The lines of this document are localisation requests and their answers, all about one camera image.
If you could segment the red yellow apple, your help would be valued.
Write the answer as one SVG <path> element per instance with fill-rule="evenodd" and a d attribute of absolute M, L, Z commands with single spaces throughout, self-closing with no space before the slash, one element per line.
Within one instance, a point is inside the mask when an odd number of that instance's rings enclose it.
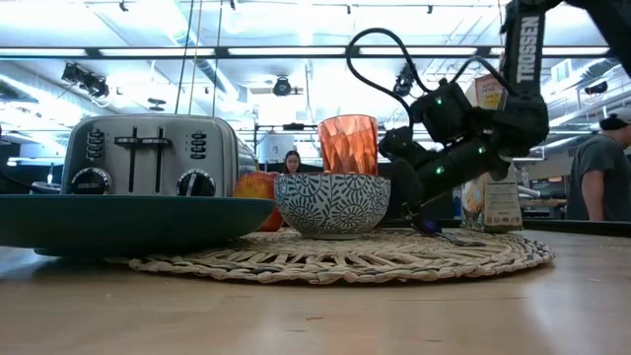
<path fill-rule="evenodd" d="M 274 180 L 278 173 L 251 172 L 241 176 L 234 189 L 234 197 L 262 198 L 275 201 Z M 284 224 L 283 217 L 277 207 L 273 208 L 266 222 L 259 228 L 260 232 L 276 232 Z"/>

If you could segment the round woven straw placemat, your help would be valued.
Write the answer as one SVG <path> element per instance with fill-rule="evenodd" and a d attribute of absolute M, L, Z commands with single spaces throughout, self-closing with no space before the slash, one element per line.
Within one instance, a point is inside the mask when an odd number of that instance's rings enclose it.
<path fill-rule="evenodd" d="M 454 229 L 422 235 L 411 229 L 377 229 L 355 240 L 325 241 L 285 229 L 253 233 L 225 248 L 134 256 L 122 264 L 136 271 L 216 280 L 326 285 L 492 277 L 535 268 L 553 258 L 546 243 L 513 233 Z"/>

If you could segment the white cylindrical container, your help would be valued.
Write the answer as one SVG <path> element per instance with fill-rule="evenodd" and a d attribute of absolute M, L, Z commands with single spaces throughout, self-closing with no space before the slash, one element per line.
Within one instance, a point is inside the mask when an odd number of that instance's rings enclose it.
<path fill-rule="evenodd" d="M 293 135 L 276 132 L 265 134 L 256 146 L 260 163 L 283 163 L 286 154 L 294 149 Z"/>

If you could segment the orange faceted cup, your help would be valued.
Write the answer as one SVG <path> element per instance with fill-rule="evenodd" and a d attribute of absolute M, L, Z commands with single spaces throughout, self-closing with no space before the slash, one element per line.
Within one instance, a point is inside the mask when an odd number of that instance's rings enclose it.
<path fill-rule="evenodd" d="M 334 174 L 378 173 L 378 122 L 369 115 L 343 114 L 318 125 L 323 168 Z"/>

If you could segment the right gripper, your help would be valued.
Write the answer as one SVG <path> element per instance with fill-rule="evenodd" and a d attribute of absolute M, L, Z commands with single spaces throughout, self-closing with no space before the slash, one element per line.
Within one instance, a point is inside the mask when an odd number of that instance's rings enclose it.
<path fill-rule="evenodd" d="M 386 133 L 379 152 L 391 161 L 391 180 L 403 195 L 407 219 L 422 232 L 439 231 L 431 200 L 481 175 L 503 179 L 508 174 L 509 163 L 480 136 L 433 151 L 412 140 L 410 127 L 401 126 Z"/>

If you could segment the silver four-slot toaster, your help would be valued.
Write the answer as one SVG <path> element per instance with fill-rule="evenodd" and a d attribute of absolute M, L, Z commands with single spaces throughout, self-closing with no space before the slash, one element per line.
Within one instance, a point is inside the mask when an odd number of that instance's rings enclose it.
<path fill-rule="evenodd" d="M 231 197 L 258 170 L 253 151 L 213 116 L 120 114 L 71 131 L 63 194 Z"/>

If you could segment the blue white patterned bowl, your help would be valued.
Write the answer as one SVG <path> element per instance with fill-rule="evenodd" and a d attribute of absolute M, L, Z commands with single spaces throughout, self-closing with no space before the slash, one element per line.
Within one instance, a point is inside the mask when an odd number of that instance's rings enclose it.
<path fill-rule="evenodd" d="M 305 238 L 351 240 L 385 216 L 391 182 L 363 174 L 296 173 L 274 179 L 276 204 L 285 222 Z"/>

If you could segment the iridescent purple blue spoon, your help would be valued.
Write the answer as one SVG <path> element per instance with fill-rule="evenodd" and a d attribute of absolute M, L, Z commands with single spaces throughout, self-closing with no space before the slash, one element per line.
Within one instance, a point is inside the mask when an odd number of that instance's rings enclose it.
<path fill-rule="evenodd" d="M 442 232 L 442 228 L 435 222 L 431 220 L 426 220 L 423 218 L 415 219 L 411 222 L 413 228 L 421 234 L 429 234 L 434 237 L 441 238 L 445 241 L 448 241 L 454 246 L 464 247 L 464 248 L 482 248 L 485 247 L 485 244 L 478 241 L 464 241 L 458 239 L 453 236 L 445 235 Z"/>

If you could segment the Panda Puffs cereal box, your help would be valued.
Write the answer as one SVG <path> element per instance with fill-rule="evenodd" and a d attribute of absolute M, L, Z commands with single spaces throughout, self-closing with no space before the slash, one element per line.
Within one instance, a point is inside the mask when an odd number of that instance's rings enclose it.
<path fill-rule="evenodd" d="M 491 74 L 476 78 L 465 95 L 475 107 L 486 109 L 501 108 L 506 97 L 505 89 Z M 523 228 L 517 170 L 513 164 L 509 164 L 504 179 L 494 180 L 485 174 L 462 187 L 461 224 L 466 229 L 487 233 Z"/>

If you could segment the dark green plate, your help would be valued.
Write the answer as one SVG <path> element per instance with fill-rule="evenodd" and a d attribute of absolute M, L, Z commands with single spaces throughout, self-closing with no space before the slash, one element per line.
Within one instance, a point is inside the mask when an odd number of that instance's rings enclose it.
<path fill-rule="evenodd" d="M 49 256 L 179 253 L 256 231 L 268 199 L 139 195 L 0 195 L 0 247 Z"/>

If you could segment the black table frame rails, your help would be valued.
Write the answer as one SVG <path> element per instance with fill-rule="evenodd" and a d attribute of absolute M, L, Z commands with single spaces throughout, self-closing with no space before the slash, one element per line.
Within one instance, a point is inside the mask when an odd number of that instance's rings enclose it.
<path fill-rule="evenodd" d="M 460 220 L 438 220 L 443 228 L 460 227 Z M 409 228 L 410 224 L 403 219 L 384 220 L 378 224 L 380 228 Z M 584 234 L 593 236 L 631 238 L 631 222 L 591 222 L 574 220 L 525 219 L 523 227 L 526 230 L 558 232 L 569 234 Z"/>

